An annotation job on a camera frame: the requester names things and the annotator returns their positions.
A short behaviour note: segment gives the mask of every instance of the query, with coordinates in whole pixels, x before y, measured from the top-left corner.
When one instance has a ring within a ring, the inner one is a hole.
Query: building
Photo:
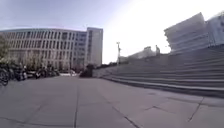
[[[137,52],[133,55],[128,56],[129,59],[142,59],[145,57],[155,56],[156,52],[153,52],[151,47],[145,47],[142,51]]]
[[[0,34],[10,47],[7,59],[18,63],[51,64],[60,70],[102,64],[103,29],[14,29]]]
[[[207,23],[201,13],[164,30],[171,53],[189,52],[211,45]]]
[[[224,44],[224,12],[218,13],[207,21],[211,45]]]

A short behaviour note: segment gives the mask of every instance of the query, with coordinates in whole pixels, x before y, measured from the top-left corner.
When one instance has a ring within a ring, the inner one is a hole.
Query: tree
[[[8,53],[7,41],[0,35],[0,60]]]

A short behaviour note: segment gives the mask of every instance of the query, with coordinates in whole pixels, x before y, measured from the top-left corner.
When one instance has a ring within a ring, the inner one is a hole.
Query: sky
[[[117,59],[116,42],[122,56],[155,45],[168,53],[164,29],[199,12],[209,19],[223,5],[222,0],[0,0],[0,30],[103,28],[103,63],[109,63]]]

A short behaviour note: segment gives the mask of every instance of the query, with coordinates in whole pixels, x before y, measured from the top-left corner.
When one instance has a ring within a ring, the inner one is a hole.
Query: paved plaza
[[[223,127],[223,99],[70,76],[0,88],[0,128]]]

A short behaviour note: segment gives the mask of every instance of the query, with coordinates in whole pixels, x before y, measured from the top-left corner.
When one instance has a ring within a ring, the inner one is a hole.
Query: curved building
[[[48,65],[60,70],[102,64],[103,29],[14,29],[0,31],[8,41],[8,59],[23,64]]]
[[[201,13],[164,30],[171,53],[183,53],[211,45],[207,24]]]

